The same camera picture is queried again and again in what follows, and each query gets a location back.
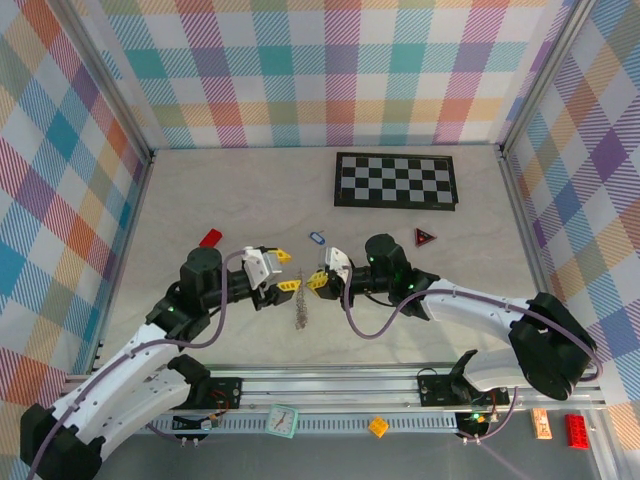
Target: clock face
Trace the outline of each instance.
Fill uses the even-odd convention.
[[[267,420],[267,433],[291,438],[298,424],[298,411],[295,408],[273,405]]]

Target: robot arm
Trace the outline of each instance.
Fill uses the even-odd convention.
[[[22,460],[32,465],[45,437],[55,429],[37,473],[45,480],[91,479],[111,452],[139,428],[188,398],[202,396],[209,371],[179,354],[223,306],[223,289],[226,302],[250,298],[260,310],[291,299],[301,283],[269,285],[281,273],[282,263],[291,259],[282,250],[247,247],[239,255],[242,269],[225,271],[224,282],[226,265],[217,250],[197,248],[189,253],[180,280],[109,362],[49,409],[35,404],[23,414]],[[167,368],[156,373],[164,365]]]
[[[458,287],[412,268],[402,247],[386,234],[371,237],[365,250],[369,265],[355,267],[343,252],[325,249],[322,268],[309,279],[308,287],[321,298],[340,299],[345,309],[353,305],[355,295],[387,293],[391,304],[402,306],[400,312],[406,316],[458,323],[509,345],[490,352],[472,350],[462,356],[451,380],[461,399],[470,398],[473,391],[530,384],[548,397],[566,400],[595,356],[593,339],[553,295],[507,299]],[[532,318],[535,316],[568,332],[591,355],[566,334]]]

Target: blue keychain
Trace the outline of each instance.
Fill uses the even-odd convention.
[[[316,242],[318,245],[324,245],[325,243],[324,237],[320,235],[319,232],[311,232],[309,234],[309,238]]]

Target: chessboard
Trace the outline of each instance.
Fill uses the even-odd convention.
[[[457,203],[451,157],[338,153],[336,207],[454,211]]]

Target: white table surface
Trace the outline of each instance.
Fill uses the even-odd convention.
[[[453,157],[460,203],[455,212],[333,206],[336,152],[414,153]],[[414,229],[437,240],[416,248]],[[356,147],[161,151],[151,175],[102,359],[110,358],[145,320],[179,277],[181,264],[204,235],[224,234],[225,256],[243,246],[277,246],[291,255],[282,280],[300,269],[308,278],[328,245],[365,262],[364,244],[389,233],[413,266],[458,285],[507,297],[535,288],[492,146]],[[231,269],[239,268],[239,261]],[[296,329],[295,301],[255,312],[250,300],[229,307],[220,340],[188,353],[208,364],[349,364],[455,361],[471,348],[499,341],[472,329],[400,316],[378,340],[349,328],[338,301],[305,292],[309,321]],[[391,313],[358,297],[353,310],[365,332],[377,331]],[[208,338],[213,324],[199,339]]]

